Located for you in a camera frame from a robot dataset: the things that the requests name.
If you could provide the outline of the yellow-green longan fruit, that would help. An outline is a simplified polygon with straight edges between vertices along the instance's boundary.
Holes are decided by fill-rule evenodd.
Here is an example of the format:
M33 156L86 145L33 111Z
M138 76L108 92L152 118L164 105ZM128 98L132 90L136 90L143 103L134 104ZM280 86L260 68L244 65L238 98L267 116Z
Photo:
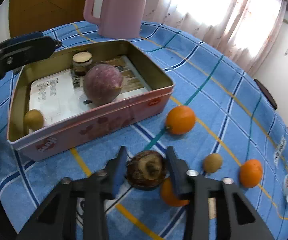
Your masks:
M203 170L206 173L215 173L221 168L223 164L223 158L218 153L209 154L203 160Z

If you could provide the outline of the dark brown mangosteen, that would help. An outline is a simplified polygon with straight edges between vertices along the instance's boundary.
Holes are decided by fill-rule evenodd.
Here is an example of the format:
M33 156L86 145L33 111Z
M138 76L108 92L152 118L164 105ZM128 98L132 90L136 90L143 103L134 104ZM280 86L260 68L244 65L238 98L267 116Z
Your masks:
M166 159L153 150L142 151L127 161L125 178L131 187L152 191L166 178Z

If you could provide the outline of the large orange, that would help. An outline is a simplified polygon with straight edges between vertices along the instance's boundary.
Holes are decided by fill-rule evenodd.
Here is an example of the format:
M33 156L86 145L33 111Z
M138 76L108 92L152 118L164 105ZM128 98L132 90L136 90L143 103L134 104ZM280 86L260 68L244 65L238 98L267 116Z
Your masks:
M183 135L193 129L195 122L194 111L188 106L180 105L169 111L165 128L171 134Z

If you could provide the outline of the small orange near gripper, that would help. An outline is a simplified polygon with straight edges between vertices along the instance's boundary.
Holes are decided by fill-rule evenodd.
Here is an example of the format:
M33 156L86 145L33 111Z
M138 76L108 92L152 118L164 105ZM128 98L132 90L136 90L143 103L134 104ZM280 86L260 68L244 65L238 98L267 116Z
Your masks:
M160 196L162 200L169 206L181 207L189 204L188 200L180 200L173 192L171 179L166 178L160 187Z

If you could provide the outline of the brown wooden door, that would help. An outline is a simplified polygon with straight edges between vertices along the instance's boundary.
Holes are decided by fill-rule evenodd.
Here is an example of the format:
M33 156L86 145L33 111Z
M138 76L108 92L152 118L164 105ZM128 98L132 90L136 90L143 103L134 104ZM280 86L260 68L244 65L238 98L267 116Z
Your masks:
M10 36L82 21L85 0L9 0Z

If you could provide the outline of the white printed packet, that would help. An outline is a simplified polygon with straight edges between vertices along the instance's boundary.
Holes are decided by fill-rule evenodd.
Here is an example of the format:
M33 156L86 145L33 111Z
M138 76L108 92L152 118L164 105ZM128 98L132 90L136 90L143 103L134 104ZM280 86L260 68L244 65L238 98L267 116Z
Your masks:
M151 91L151 87L125 55L114 58L109 64L123 75L122 90L114 101ZM83 89L84 78L73 69L66 69L34 81L30 87L29 110L38 110L43 116L43 125L49 126L96 108Z

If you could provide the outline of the yellow-green fruit in box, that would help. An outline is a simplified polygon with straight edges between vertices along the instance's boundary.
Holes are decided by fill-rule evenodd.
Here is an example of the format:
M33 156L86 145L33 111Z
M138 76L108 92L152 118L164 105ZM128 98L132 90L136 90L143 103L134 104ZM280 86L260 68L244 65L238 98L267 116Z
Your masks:
M37 131L44 126L43 114L37 109L32 109L25 114L23 124L27 134Z

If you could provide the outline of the pink tin box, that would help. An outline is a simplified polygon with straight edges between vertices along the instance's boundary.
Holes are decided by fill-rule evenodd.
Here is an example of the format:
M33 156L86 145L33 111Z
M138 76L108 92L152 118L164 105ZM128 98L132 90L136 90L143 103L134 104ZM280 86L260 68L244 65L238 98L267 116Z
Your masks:
M59 107L60 101L55 98L55 90L60 85L71 90L73 83L63 81L58 75L69 72L73 55L82 51L92 53L96 62L126 56L134 72L139 74L150 91L103 106L89 107L82 113L27 134L24 115L32 98L30 91L33 83L49 77L50 81L43 82L37 90L40 94L39 99L46 100L47 97L51 97L55 106ZM53 53L48 59L25 65L20 71L11 100L7 140L20 154L33 161L41 161L161 113L173 89L172 79L129 41L111 40L63 49Z

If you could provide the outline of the blue plaid tablecloth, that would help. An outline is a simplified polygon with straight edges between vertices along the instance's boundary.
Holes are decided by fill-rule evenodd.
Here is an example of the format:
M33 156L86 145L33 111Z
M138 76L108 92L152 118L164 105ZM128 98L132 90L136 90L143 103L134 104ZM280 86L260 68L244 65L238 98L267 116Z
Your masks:
M282 118L241 68L201 40L163 24L145 22L133 44L174 81L162 113L40 162L15 152L7 141L7 122L17 75L0 81L0 200L12 226L20 231L45 196L63 177L84 178L103 168L126 146L130 155L172 146L189 168L202 169L211 153L223 158L212 179L239 179L240 166L257 159L264 169L258 186L244 194L275 239L288 238L288 203L282 191L288 174L288 130ZM165 128L174 107L190 107L193 129L174 135Z

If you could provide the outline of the purple round fruit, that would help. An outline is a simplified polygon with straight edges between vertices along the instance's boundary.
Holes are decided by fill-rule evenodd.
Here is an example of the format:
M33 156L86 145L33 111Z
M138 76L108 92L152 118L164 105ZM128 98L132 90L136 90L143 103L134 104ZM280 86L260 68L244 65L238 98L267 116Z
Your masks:
M84 76L84 93L97 106L111 103L120 94L122 86L122 74L109 64L98 64Z

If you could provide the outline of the dark round stool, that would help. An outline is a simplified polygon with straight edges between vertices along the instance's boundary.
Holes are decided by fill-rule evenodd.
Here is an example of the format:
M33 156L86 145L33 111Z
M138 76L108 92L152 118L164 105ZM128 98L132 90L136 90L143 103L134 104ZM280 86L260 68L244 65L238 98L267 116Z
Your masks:
M264 94L268 102L270 103L270 105L273 107L273 109L277 110L278 109L277 103L274 100L271 93L268 91L268 89L258 79L254 79L254 81L258 85L258 87L260 88L260 90L262 91L262 93Z

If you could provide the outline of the pink electric kettle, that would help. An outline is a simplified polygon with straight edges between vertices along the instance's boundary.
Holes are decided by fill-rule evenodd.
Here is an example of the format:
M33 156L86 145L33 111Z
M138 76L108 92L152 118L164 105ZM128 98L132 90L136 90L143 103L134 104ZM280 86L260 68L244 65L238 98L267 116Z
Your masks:
M137 38L146 0L103 0L100 17L93 15L95 0L85 0L83 17L98 26L98 34L117 39Z

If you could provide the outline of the sheer floral curtain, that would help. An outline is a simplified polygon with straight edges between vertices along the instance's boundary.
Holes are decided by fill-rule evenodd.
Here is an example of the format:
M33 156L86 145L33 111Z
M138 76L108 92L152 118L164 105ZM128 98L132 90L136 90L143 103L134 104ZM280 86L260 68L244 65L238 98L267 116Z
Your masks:
M286 0L147 0L143 20L203 40L253 76L277 39L286 7Z

